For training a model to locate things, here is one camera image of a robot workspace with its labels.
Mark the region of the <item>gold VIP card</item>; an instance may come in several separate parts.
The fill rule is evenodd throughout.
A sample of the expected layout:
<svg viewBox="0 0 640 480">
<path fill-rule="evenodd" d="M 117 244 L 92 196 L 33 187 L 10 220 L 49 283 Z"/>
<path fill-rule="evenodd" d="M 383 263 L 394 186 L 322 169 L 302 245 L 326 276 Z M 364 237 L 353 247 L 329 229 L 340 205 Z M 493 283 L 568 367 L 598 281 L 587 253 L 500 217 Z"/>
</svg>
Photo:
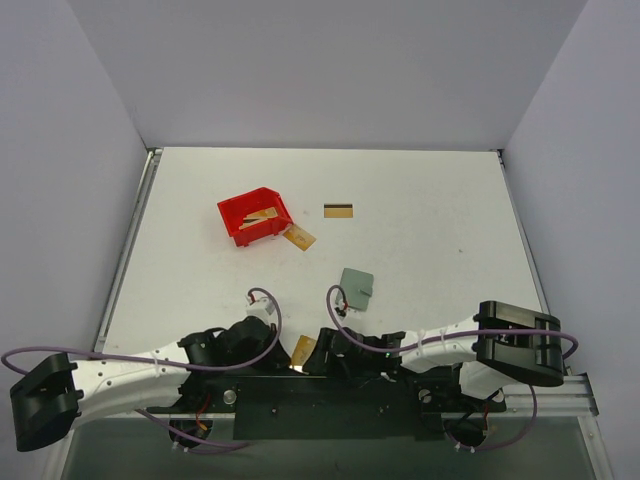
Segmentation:
<svg viewBox="0 0 640 480">
<path fill-rule="evenodd" d="M 306 252 L 316 242 L 315 236 L 297 224 L 292 224 L 283 233 L 283 237 L 303 252 Z"/>
<path fill-rule="evenodd" d="M 291 355 L 291 368 L 303 372 L 303 366 L 310 358 L 317 341 L 306 335 L 301 335 Z"/>
</svg>

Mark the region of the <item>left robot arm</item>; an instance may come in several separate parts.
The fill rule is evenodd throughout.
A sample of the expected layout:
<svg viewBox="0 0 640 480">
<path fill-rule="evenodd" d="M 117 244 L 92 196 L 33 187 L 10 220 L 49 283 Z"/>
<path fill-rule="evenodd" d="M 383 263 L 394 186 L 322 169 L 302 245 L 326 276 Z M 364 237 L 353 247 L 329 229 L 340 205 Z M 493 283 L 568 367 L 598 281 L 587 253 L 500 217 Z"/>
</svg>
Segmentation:
<svg viewBox="0 0 640 480">
<path fill-rule="evenodd" d="M 204 403 L 207 376 L 247 367 L 272 372 L 289 363 L 278 328 L 254 316 L 133 356 L 56 353 L 10 389 L 16 448 L 39 450 L 85 423 L 137 409 L 177 405 L 192 412 Z"/>
</svg>

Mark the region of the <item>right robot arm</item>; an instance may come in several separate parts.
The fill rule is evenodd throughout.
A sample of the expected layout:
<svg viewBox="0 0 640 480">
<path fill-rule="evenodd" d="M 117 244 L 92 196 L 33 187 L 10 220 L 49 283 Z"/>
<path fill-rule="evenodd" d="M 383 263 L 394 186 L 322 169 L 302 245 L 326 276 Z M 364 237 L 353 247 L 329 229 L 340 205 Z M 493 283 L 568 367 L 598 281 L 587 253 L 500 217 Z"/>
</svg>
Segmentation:
<svg viewBox="0 0 640 480">
<path fill-rule="evenodd" d="M 564 383 L 560 321 L 514 305 L 484 301 L 464 321 L 433 330 L 364 336 L 336 325 L 323 328 L 302 370 L 331 377 L 417 379 L 443 367 L 452 373 L 449 402 L 468 409 L 507 385 Z"/>
</svg>

